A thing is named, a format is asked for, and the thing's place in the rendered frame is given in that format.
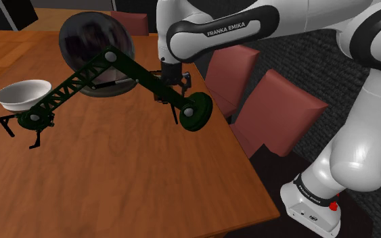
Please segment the white bowl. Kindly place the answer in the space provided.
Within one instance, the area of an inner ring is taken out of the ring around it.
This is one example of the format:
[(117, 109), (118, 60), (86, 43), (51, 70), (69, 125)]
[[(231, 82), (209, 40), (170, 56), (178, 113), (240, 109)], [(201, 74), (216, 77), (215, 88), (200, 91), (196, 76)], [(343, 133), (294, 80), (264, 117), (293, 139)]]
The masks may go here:
[(52, 91), (50, 82), (41, 79), (23, 80), (0, 90), (0, 104), (11, 112), (29, 110)]

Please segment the brown wooden table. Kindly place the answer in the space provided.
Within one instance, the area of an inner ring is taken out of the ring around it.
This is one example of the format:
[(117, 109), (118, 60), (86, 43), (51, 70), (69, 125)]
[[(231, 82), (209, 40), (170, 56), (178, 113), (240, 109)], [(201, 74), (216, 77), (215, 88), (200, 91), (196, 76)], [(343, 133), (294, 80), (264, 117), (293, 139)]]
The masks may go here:
[[(56, 32), (0, 31), (0, 89), (71, 73)], [(38, 148), (0, 125), (0, 238), (207, 238), (279, 216), (218, 108), (192, 133), (136, 86), (76, 94), (54, 123)]]

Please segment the dark glass round bowl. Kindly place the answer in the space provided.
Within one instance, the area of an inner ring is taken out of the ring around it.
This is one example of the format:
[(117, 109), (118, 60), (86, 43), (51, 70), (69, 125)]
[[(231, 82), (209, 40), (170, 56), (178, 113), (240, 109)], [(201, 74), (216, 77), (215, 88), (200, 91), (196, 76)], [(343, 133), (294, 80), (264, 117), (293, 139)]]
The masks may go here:
[[(74, 71), (79, 70), (107, 46), (113, 45), (130, 58), (135, 57), (131, 35), (113, 17), (96, 11), (86, 11), (69, 17), (59, 33), (59, 46), (65, 62)], [(93, 83), (115, 82), (115, 85), (93, 90), (86, 86), (81, 93), (90, 97), (114, 97), (132, 90), (137, 83), (111, 67)]]

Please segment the red chair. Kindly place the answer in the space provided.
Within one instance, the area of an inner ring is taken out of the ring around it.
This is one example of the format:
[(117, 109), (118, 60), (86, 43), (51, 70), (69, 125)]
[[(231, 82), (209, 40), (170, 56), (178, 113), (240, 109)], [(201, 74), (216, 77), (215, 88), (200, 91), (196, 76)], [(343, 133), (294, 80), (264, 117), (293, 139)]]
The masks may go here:
[(148, 17), (146, 14), (134, 14), (111, 11), (110, 15), (119, 21), (132, 36), (148, 36)]
[(251, 92), (230, 127), (248, 157), (262, 145), (284, 157), (327, 106), (327, 103), (270, 69)]
[(244, 45), (213, 53), (205, 84), (226, 119), (236, 113), (259, 53)]

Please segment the dark green jointed toy arm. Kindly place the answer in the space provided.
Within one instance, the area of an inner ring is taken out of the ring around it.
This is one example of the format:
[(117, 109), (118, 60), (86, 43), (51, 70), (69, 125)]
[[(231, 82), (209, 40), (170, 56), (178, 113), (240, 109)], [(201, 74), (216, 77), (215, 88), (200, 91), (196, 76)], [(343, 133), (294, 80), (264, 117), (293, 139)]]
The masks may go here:
[(196, 92), (189, 97), (183, 97), (172, 88), (164, 85), (157, 76), (140, 66), (119, 49), (109, 46), (59, 86), (52, 89), (50, 93), (29, 110), (11, 112), (8, 116), (0, 117), (0, 124), (11, 137), (14, 137), (15, 134), (9, 128), (8, 122), (10, 119), (15, 118), (22, 128), (33, 130), (37, 134), (35, 144), (31, 145), (30, 148), (39, 147), (41, 132), (47, 127), (54, 126), (55, 114), (53, 111), (82, 88), (86, 86), (92, 89), (98, 88), (97, 85), (93, 84), (93, 80), (111, 67), (125, 73), (131, 80), (159, 95), (179, 109), (179, 121), (185, 130), (192, 132), (200, 130), (210, 119), (212, 99), (209, 95)]

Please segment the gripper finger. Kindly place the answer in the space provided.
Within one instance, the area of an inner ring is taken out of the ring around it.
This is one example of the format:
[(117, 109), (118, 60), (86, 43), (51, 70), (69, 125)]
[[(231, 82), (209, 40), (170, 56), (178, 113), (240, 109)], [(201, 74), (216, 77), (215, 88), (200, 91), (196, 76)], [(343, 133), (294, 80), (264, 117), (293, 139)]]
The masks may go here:
[(159, 95), (154, 94), (154, 100), (157, 101), (158, 103), (162, 103), (164, 105), (170, 105), (171, 111), (172, 111), (172, 114), (173, 114), (173, 117), (174, 117), (174, 120), (175, 120), (175, 124), (178, 124), (178, 119), (177, 119), (177, 114), (176, 114), (176, 111), (175, 111), (175, 107), (172, 104), (170, 104), (167, 100), (164, 100)]
[(182, 79), (179, 81), (181, 87), (181, 95), (184, 97), (185, 92), (192, 86), (192, 78), (189, 72), (182, 74)]

